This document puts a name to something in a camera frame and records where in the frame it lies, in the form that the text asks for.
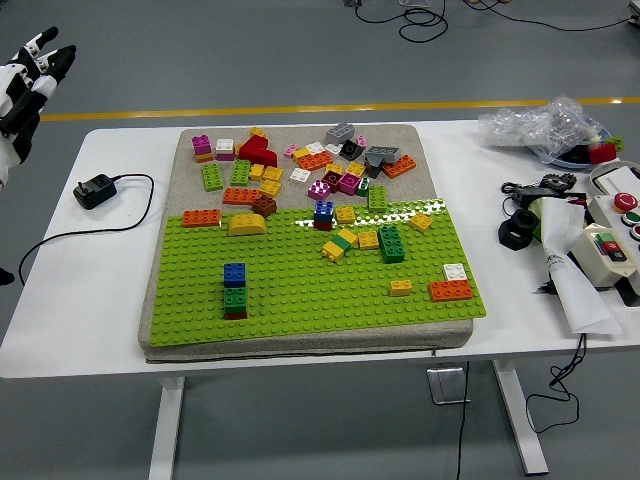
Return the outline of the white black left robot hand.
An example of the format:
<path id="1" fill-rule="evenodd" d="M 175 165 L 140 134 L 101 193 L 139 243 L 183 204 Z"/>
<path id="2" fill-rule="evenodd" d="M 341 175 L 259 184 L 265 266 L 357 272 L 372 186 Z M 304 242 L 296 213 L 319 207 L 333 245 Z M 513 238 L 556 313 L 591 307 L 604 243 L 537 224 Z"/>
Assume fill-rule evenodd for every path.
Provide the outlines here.
<path id="1" fill-rule="evenodd" d="M 40 53 L 58 33 L 57 27 L 51 27 L 36 35 L 1 66 L 2 186 L 10 169 L 27 159 L 40 113 L 75 60 L 74 45 Z"/>

